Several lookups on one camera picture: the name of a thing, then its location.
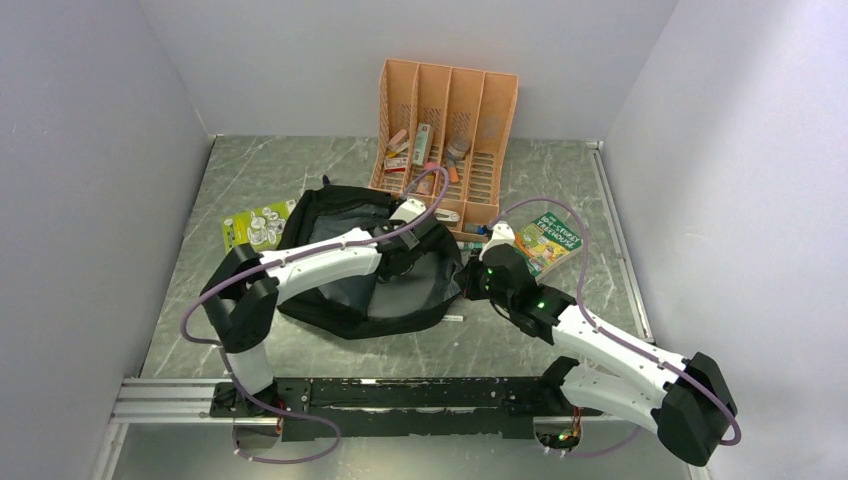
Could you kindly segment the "green treehouse paperback book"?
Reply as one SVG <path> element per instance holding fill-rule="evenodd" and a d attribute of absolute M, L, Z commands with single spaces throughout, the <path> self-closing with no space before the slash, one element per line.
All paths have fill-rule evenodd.
<path fill-rule="evenodd" d="M 554 213 L 546 212 L 515 233 L 514 246 L 530 273 L 541 279 L 580 252 L 582 240 Z"/>

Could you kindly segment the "black student backpack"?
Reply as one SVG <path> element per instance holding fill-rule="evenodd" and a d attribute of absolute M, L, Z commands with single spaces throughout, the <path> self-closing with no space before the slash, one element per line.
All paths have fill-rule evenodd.
<path fill-rule="evenodd" d="M 402 200 L 387 192 L 330 185 L 308 190 L 284 228 L 277 250 L 264 253 L 279 281 L 279 311 L 343 339 L 425 330 L 460 295 L 461 254 L 444 226 L 438 252 L 405 276 L 378 282 L 381 254 L 370 227 L 389 220 Z"/>

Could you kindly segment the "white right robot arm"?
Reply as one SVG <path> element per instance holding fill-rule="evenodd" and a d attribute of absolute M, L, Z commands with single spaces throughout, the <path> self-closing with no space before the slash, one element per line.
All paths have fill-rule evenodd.
<path fill-rule="evenodd" d="M 737 444 L 737 406 L 718 363 L 684 357 L 631 336 L 538 282 L 510 245 L 487 247 L 455 277 L 469 300 L 499 307 L 524 334 L 601 366 L 574 361 L 539 391 L 550 413 L 571 406 L 598 410 L 654 433 L 679 460 L 705 466 L 719 446 Z"/>

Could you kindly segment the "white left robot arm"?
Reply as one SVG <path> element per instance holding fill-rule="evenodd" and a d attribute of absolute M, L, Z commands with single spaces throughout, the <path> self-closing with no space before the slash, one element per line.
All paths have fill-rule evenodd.
<path fill-rule="evenodd" d="M 277 400 L 266 348 L 277 311 L 346 340 L 428 329 L 453 301 L 458 265 L 449 233 L 432 217 L 373 219 L 295 248 L 236 247 L 199 301 L 240 383 L 237 403 L 261 416 Z"/>

